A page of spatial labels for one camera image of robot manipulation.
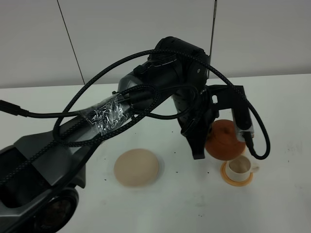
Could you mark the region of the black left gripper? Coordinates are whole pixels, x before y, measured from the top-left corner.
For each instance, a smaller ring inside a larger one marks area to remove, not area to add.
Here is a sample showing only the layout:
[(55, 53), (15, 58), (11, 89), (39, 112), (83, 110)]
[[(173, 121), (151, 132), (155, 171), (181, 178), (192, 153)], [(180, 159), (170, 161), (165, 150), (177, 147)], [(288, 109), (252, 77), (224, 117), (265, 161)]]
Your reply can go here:
[(190, 90), (178, 90), (173, 96), (178, 113), (188, 108), (191, 110), (178, 118), (181, 134), (186, 137), (194, 160), (205, 159), (205, 144), (211, 124), (219, 116), (214, 109), (209, 89), (201, 90), (196, 101), (192, 101)]

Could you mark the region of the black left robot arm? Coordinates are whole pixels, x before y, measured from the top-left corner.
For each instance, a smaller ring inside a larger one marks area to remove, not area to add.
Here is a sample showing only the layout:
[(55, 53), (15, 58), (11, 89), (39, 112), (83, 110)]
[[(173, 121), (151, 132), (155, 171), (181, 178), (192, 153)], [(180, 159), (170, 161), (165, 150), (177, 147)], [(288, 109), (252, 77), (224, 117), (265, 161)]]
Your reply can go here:
[(0, 230), (3, 233), (55, 233), (78, 205), (76, 186), (85, 187), (86, 163), (98, 146), (128, 130), (166, 99), (172, 98), (177, 119), (194, 159), (204, 146), (214, 116), (207, 91), (209, 56), (175, 37), (153, 50), (126, 57), (109, 72), (134, 58), (148, 60), (123, 77), (112, 96), (79, 111), (32, 113), (1, 101), (2, 112), (31, 118), (55, 118), (54, 129), (20, 138), (0, 152)]

